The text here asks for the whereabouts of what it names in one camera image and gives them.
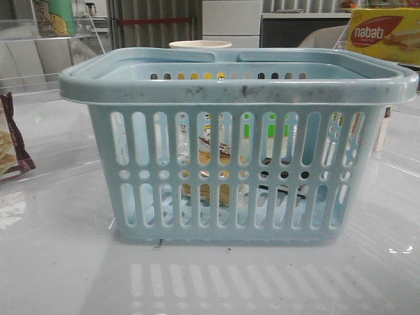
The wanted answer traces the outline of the green cartoon snack bag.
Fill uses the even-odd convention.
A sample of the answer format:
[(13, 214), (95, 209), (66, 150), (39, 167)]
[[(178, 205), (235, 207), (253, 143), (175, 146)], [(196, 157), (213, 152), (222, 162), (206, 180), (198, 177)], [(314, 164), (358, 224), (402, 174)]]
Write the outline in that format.
[(42, 36), (67, 37), (77, 33), (71, 1), (34, 0), (32, 3)]

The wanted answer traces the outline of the plate of fruit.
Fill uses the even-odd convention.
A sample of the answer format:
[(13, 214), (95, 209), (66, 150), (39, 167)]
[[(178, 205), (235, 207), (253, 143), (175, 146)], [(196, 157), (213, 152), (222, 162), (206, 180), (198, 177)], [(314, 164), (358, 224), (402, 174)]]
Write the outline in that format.
[(350, 10), (350, 9), (354, 9), (354, 8), (358, 8), (358, 4), (356, 2), (354, 2), (353, 0), (343, 0), (340, 4), (340, 7), (343, 10)]

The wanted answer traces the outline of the brown wafer snack bag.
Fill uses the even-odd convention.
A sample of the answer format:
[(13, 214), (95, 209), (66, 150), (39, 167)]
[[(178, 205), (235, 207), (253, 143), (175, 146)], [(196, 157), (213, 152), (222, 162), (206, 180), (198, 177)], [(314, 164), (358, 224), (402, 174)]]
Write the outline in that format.
[(12, 93), (1, 95), (1, 182), (35, 169), (24, 138), (14, 120)]

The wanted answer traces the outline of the black tissue pack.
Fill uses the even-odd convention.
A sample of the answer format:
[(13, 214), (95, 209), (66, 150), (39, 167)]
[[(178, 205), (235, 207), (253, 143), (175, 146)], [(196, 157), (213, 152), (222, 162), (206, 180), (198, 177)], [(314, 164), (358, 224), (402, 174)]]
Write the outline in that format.
[[(269, 165), (271, 162), (272, 162), (272, 159), (270, 157), (266, 157), (261, 161), (261, 163), (263, 165)], [(261, 176), (261, 178), (265, 179), (265, 178), (268, 178), (269, 173), (268, 173), (268, 171), (262, 171), (260, 173), (260, 176)], [(281, 179), (288, 179), (289, 178), (289, 172), (288, 171), (281, 171), (280, 172), (280, 178)], [(258, 188), (263, 189), (263, 190), (268, 190), (269, 189), (268, 185), (265, 185), (265, 184), (260, 184), (258, 186)], [(288, 195), (289, 187), (285, 184), (281, 184), (277, 188), (277, 192)], [(302, 199), (306, 199), (307, 195), (308, 195), (308, 186), (306, 184), (300, 185), (297, 189), (297, 197), (302, 198)]]

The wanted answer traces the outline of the clear acrylic left display shelf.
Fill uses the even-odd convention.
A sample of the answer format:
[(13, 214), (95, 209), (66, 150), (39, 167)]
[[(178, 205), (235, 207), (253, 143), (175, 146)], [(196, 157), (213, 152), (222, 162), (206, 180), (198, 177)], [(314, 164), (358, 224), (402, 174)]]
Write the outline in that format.
[(1, 21), (1, 100), (24, 104), (58, 98), (58, 74), (97, 54), (90, 44), (100, 43), (93, 19), (74, 18), (73, 35), (63, 35), (57, 23), (39, 26), (34, 19)]

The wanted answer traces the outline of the orange yellow snack box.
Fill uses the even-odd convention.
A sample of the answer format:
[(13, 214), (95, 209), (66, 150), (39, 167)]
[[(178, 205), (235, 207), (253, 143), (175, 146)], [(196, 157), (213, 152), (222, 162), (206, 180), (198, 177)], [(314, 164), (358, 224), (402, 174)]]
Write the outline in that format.
[[(385, 147), (385, 140), (386, 140), (386, 134), (387, 134), (387, 130), (388, 130), (389, 122), (390, 122), (391, 110), (392, 110), (392, 106), (386, 107), (386, 110), (384, 112), (384, 117), (381, 122), (379, 132), (377, 134), (375, 145), (373, 146), (374, 152), (380, 152)], [(363, 120), (364, 120), (364, 114), (362, 112), (356, 113), (353, 119), (350, 137), (354, 140), (354, 143), (356, 146), (359, 145), (360, 137), (362, 136), (362, 129), (363, 129), (363, 124), (364, 124)]]

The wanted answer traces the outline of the light blue plastic basket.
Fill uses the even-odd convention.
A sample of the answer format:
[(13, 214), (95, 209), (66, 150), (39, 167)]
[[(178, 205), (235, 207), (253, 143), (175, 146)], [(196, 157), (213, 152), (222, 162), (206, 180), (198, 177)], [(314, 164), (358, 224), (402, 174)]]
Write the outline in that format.
[[(386, 107), (413, 99), (418, 82), (393, 62), (299, 48), (125, 48), (59, 76), (62, 98), (88, 107), (118, 233), (214, 243), (334, 240)], [(350, 132), (358, 112), (364, 124), (356, 146)], [(243, 137), (244, 113), (251, 114), (250, 138)], [(211, 141), (209, 165), (198, 160), (199, 137)], [(232, 147), (227, 166), (219, 163), (220, 142)], [(272, 162), (263, 165), (264, 158)], [(184, 183), (191, 198), (181, 196)], [(201, 202), (204, 183), (231, 185), (230, 207), (218, 204), (217, 190), (210, 204)], [(281, 184), (288, 195), (277, 192)], [(306, 199), (297, 197), (302, 184)]]

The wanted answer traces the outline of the red barrier belt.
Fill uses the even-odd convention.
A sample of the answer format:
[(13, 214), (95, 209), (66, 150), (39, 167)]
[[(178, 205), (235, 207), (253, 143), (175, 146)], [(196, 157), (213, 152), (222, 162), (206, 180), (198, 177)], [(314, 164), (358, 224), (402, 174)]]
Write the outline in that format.
[(150, 24), (178, 24), (189, 23), (193, 20), (192, 17), (182, 18), (160, 18), (160, 19), (142, 19), (142, 20), (124, 20), (119, 19), (117, 23), (122, 26), (128, 25), (150, 25)]

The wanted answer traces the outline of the white cabinet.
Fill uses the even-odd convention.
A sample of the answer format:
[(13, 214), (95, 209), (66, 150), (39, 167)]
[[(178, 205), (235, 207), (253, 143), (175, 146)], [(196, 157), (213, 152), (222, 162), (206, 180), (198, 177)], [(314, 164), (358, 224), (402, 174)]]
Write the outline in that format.
[(202, 39), (235, 48), (260, 46), (262, 1), (203, 1)]

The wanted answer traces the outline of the colourful puzzle cube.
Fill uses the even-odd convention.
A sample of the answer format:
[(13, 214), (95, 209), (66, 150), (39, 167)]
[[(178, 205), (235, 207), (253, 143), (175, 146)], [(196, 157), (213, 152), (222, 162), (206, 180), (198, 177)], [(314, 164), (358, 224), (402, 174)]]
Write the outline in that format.
[[(285, 116), (285, 125), (283, 126), (283, 137), (288, 137), (290, 134), (290, 127), (289, 127), (289, 119), (290, 115), (287, 114)], [(242, 116), (243, 119), (243, 137), (244, 138), (250, 138), (251, 137), (251, 114), (250, 113), (244, 113)], [(275, 114), (269, 115), (269, 122), (267, 127), (267, 135), (268, 138), (274, 138), (276, 134), (276, 125), (274, 124), (276, 120)]]

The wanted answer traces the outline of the yellow nabati wafer box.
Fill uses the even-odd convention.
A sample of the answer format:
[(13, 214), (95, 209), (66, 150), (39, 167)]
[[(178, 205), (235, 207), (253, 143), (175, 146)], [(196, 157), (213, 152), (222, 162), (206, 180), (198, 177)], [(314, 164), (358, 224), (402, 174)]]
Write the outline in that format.
[(347, 49), (383, 60), (419, 65), (419, 9), (354, 9)]

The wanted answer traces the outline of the packaged bread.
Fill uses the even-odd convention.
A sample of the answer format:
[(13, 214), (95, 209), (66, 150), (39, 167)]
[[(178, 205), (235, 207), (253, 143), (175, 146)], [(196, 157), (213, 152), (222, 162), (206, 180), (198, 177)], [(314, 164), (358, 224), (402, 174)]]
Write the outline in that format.
[[(222, 166), (227, 166), (232, 162), (232, 147), (227, 143), (220, 142), (219, 146), (219, 163)], [(199, 162), (203, 165), (209, 165), (212, 160), (211, 154), (211, 141), (209, 138), (200, 136), (199, 137)], [(211, 197), (214, 190), (218, 192), (218, 204), (221, 207), (230, 207), (231, 199), (231, 185), (229, 184), (200, 184), (198, 187), (199, 200), (203, 203), (210, 204)], [(181, 196), (186, 198), (192, 197), (192, 185), (184, 183), (180, 189)]]

